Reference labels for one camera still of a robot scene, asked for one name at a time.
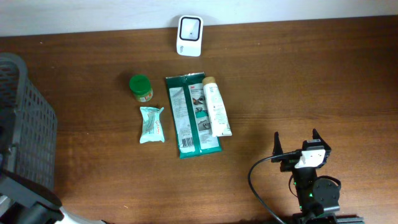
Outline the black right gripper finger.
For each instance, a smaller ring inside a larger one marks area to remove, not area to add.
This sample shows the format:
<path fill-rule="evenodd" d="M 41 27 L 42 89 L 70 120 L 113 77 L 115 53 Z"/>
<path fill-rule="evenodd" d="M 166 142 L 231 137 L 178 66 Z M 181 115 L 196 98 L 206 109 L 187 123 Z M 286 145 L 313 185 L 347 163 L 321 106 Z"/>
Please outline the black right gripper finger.
<path fill-rule="evenodd" d="M 274 147 L 272 151 L 271 162 L 280 162 L 281 158 L 279 156 L 283 155 L 282 146 L 279 139 L 279 133 L 274 133 Z"/>
<path fill-rule="evenodd" d="M 316 129 L 312 130 L 312 138 L 313 139 L 319 139 L 322 146 L 324 146 L 326 151 L 331 151 L 331 147 L 326 143 L 326 141 L 320 136 L 318 131 Z"/>

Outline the white tube with tan cap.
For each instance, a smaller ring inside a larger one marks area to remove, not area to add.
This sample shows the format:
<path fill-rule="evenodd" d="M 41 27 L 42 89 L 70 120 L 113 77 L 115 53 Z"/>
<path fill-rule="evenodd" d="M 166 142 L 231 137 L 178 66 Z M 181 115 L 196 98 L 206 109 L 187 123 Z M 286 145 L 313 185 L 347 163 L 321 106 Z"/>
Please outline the white tube with tan cap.
<path fill-rule="evenodd" d="M 224 102 L 214 77 L 202 81 L 213 137 L 232 136 Z"/>

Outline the dark green 3M package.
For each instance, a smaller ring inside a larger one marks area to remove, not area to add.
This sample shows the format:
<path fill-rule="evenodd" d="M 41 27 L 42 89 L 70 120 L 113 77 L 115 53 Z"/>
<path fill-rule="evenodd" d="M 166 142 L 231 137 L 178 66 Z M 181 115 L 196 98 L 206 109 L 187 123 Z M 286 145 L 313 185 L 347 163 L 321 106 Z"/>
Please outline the dark green 3M package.
<path fill-rule="evenodd" d="M 201 72 L 165 79 L 181 159 L 222 151 L 220 140 L 211 133 L 204 78 Z"/>

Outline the mint green wipes packet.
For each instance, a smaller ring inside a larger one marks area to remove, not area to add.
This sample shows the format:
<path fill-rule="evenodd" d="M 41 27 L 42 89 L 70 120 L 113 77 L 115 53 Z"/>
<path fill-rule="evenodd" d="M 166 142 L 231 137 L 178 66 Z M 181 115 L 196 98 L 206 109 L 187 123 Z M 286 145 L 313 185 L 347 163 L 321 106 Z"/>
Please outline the mint green wipes packet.
<path fill-rule="evenodd" d="M 160 122 L 160 115 L 164 108 L 140 107 L 143 118 L 142 134 L 139 142 L 165 142 L 164 132 Z"/>

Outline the green lid jar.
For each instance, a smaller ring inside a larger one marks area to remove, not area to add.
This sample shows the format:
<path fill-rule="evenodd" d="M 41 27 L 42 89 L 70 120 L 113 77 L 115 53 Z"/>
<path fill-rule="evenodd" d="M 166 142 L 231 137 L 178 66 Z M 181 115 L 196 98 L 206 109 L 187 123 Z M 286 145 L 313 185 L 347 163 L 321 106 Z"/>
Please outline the green lid jar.
<path fill-rule="evenodd" d="M 134 75 L 129 81 L 129 87 L 134 97 L 139 102 L 148 102 L 153 97 L 152 85 L 145 75 Z"/>

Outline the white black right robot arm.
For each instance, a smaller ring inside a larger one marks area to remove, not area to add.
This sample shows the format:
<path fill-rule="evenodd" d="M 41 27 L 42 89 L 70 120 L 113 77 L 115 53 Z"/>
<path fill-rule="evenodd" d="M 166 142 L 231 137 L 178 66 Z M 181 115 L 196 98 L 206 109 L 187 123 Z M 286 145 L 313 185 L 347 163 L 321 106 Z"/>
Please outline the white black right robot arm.
<path fill-rule="evenodd" d="M 338 217 L 341 182 L 327 175 L 317 175 L 331 153 L 331 147 L 312 130 L 312 138 L 305 140 L 300 149 L 284 152 L 279 133 L 274 133 L 272 162 L 280 163 L 281 172 L 291 172 L 300 213 L 292 216 L 293 223 L 364 223 L 364 218 Z"/>

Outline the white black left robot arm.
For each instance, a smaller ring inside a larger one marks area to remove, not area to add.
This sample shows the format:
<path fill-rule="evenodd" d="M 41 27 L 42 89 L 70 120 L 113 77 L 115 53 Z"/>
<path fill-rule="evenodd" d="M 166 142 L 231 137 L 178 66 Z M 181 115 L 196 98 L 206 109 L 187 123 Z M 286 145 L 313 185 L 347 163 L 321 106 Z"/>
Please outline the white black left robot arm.
<path fill-rule="evenodd" d="M 66 211 L 51 190 L 4 169 L 1 170 L 1 195 L 9 202 L 1 207 L 4 224 L 108 224 Z"/>

